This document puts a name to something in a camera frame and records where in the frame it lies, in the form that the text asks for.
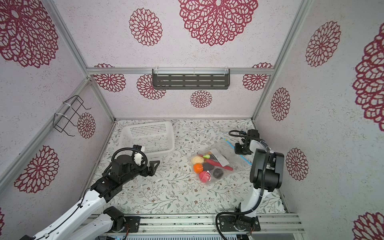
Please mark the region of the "white perforated plastic basket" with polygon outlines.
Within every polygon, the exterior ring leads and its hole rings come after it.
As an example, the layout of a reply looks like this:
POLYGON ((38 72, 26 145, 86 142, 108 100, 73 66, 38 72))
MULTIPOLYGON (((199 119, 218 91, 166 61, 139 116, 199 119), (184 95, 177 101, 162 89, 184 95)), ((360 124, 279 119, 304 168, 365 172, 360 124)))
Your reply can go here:
POLYGON ((122 128, 118 149, 140 145, 149 159, 164 157, 175 150, 174 128, 171 122, 154 122, 122 128))

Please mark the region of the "black textured toy ball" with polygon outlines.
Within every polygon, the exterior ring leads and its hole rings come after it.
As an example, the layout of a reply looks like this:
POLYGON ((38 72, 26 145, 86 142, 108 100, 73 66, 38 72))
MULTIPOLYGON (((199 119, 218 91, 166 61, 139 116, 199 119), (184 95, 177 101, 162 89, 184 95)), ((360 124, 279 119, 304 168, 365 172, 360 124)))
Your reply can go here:
POLYGON ((216 168, 216 169, 214 169, 214 171, 213 171, 213 173, 212 173, 212 176, 213 176, 215 179, 217 179, 217 180, 221 179, 221 178, 223 177, 223 175, 224 175, 224 172, 223 172, 223 170, 220 169, 220 168, 216 168))

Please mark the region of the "red toy chili pepper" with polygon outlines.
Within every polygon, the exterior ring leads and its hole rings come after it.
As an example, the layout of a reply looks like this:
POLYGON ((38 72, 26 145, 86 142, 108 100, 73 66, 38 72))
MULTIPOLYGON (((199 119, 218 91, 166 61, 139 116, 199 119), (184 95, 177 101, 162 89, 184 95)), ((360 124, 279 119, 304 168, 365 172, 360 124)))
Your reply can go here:
POLYGON ((222 166, 220 163, 218 162, 215 162, 211 159, 205 159, 205 161, 215 167, 219 167, 219 168, 222 168, 222 169, 225 169, 225 170, 229 170, 229 171, 233 171, 234 169, 232 167, 229 167, 229 166, 222 166))

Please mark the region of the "clear zip top bag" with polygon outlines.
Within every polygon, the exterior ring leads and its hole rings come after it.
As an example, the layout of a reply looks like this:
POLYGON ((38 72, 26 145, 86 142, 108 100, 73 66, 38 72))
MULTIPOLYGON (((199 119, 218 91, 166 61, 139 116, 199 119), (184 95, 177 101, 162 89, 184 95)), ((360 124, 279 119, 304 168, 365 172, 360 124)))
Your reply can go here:
POLYGON ((235 154, 235 145, 227 139, 219 140, 207 150, 193 155, 190 163, 198 181, 206 185, 247 171, 252 165, 249 159, 235 154))

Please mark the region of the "dark oval toy avocado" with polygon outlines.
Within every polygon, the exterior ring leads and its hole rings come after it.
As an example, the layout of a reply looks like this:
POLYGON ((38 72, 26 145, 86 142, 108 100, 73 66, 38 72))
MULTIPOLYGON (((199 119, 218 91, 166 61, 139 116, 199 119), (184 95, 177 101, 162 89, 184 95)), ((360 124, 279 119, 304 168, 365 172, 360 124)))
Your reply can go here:
POLYGON ((209 163, 203 163, 203 171, 212 171, 215 167, 209 163))

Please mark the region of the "orange toy fruit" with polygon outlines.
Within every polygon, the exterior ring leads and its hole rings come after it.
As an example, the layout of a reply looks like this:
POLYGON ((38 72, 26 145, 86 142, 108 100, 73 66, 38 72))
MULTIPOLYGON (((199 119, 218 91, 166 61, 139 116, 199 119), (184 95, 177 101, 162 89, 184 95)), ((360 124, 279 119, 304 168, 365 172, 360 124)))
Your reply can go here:
POLYGON ((194 172, 195 172, 196 174, 200 174, 201 172, 204 171, 203 164, 194 164, 194 165, 193 165, 193 169, 194 169, 194 172))

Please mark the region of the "pink red toy ball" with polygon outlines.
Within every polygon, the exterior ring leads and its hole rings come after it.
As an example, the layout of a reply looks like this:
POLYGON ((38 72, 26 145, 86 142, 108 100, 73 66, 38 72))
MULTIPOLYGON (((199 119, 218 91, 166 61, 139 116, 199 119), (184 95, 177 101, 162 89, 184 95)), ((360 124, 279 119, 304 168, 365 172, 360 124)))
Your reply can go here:
POLYGON ((199 173, 199 178, 202 183, 208 183, 211 180, 212 175, 209 171, 202 171, 199 173))

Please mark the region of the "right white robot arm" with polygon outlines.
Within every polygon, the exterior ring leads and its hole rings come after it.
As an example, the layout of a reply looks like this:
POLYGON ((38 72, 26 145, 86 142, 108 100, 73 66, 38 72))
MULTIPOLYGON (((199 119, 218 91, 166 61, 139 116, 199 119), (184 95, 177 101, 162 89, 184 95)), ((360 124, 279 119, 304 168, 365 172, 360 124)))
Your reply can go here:
POLYGON ((281 187, 285 156, 271 150, 256 129, 247 132, 232 130, 229 135, 241 139, 235 144, 235 154, 253 156, 250 171, 252 186, 246 199, 240 203, 240 213, 254 218, 263 198, 281 187))

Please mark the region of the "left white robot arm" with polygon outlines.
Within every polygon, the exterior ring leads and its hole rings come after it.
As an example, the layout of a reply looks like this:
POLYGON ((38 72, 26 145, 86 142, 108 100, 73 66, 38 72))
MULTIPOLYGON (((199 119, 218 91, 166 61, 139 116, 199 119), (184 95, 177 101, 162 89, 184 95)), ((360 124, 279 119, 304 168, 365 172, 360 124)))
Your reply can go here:
POLYGON ((95 220, 81 228, 81 224, 96 210, 105 206, 123 189, 123 185, 137 176, 153 176, 160 161, 148 161, 144 154, 113 156, 111 163, 83 197, 56 221, 24 240, 92 240, 108 231, 125 228, 124 214, 109 207, 95 220))

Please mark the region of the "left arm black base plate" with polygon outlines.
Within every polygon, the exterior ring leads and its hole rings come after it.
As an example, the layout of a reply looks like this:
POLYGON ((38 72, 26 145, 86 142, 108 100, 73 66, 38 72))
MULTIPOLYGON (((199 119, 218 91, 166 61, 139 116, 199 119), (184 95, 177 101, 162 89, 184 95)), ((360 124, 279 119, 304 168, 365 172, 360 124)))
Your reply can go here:
POLYGON ((137 233, 139 231, 141 217, 140 216, 125 216, 123 222, 123 229, 121 233, 137 233))

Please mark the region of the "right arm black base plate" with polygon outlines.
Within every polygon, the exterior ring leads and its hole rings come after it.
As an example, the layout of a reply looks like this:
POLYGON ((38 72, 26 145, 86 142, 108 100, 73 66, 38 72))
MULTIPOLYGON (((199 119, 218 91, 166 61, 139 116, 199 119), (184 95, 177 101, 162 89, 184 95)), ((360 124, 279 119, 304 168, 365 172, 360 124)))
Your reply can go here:
POLYGON ((258 217, 221 215, 218 218, 218 224, 222 232, 259 232, 261 230, 258 217))

